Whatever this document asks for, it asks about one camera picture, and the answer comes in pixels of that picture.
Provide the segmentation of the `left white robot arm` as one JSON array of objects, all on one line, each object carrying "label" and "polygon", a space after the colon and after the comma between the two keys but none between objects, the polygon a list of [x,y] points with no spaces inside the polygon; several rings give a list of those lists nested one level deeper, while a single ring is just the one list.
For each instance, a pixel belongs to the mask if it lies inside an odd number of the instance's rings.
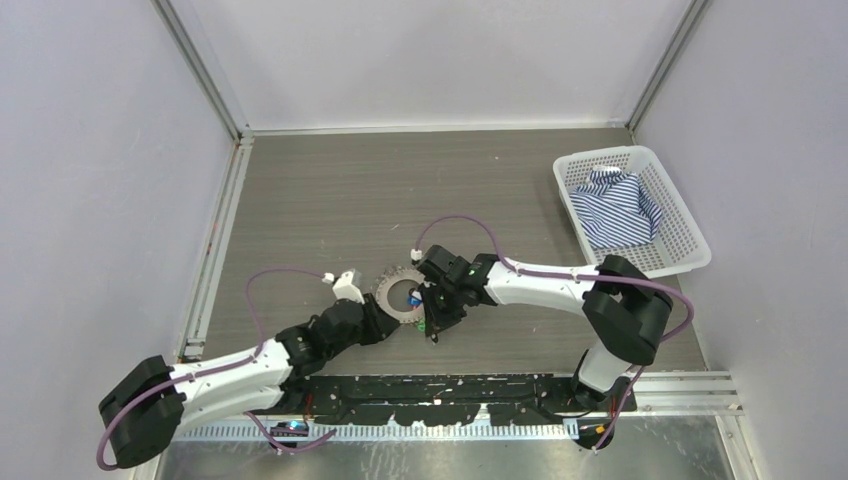
[{"label": "left white robot arm", "polygon": [[302,380],[347,348],[384,341],[399,326],[367,295],[363,302],[338,300],[252,349],[188,364],[148,357],[98,405],[104,433],[96,463],[104,471],[130,469],[207,423],[274,406],[296,413],[307,398]]}]

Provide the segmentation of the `numbered metal key ring disc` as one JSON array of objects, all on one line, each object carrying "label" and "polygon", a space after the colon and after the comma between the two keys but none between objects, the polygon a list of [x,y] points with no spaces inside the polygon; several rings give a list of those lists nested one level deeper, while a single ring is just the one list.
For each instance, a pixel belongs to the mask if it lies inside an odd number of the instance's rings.
[{"label": "numbered metal key ring disc", "polygon": [[420,297],[417,290],[423,282],[423,275],[414,268],[391,267],[377,280],[374,296],[378,305],[401,324],[417,324],[424,318],[422,303],[413,307],[408,298]]}]

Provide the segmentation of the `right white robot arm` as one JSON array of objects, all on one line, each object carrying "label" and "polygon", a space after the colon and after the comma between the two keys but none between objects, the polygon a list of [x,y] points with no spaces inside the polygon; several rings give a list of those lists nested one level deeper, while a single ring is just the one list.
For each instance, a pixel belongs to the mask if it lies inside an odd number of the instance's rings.
[{"label": "right white robot arm", "polygon": [[661,286],[616,255],[599,265],[558,267],[517,264],[496,254],[468,261],[433,245],[412,250],[411,263],[424,277],[418,290],[432,339],[480,305],[529,305],[584,317],[597,342],[582,355],[570,392],[589,411],[610,398],[629,367],[654,362],[673,310]]}]

